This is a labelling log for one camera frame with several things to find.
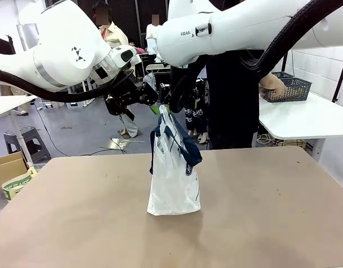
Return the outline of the person's right hand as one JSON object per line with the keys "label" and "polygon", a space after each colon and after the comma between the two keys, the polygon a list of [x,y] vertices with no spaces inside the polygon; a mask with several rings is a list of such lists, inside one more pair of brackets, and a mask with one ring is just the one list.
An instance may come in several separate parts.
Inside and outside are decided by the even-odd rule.
{"label": "person's right hand", "polygon": [[262,88],[271,92],[274,98],[280,98],[287,92],[287,87],[284,83],[272,73],[263,77],[259,84]]}

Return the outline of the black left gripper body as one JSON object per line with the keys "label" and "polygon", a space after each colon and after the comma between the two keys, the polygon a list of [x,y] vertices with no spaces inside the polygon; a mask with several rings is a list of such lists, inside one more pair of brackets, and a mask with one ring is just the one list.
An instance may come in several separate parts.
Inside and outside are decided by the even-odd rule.
{"label": "black left gripper body", "polygon": [[121,78],[105,95],[105,105],[108,113],[113,116],[134,116],[127,106],[140,100],[141,86],[135,84],[133,73],[123,73]]}

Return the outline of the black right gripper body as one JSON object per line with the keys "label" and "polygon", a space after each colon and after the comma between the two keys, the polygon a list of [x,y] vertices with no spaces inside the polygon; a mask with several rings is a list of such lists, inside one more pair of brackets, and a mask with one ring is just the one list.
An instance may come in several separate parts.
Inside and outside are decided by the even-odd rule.
{"label": "black right gripper body", "polygon": [[185,105],[187,95],[192,92],[201,68],[189,66],[188,68],[173,67],[173,110],[181,111]]}

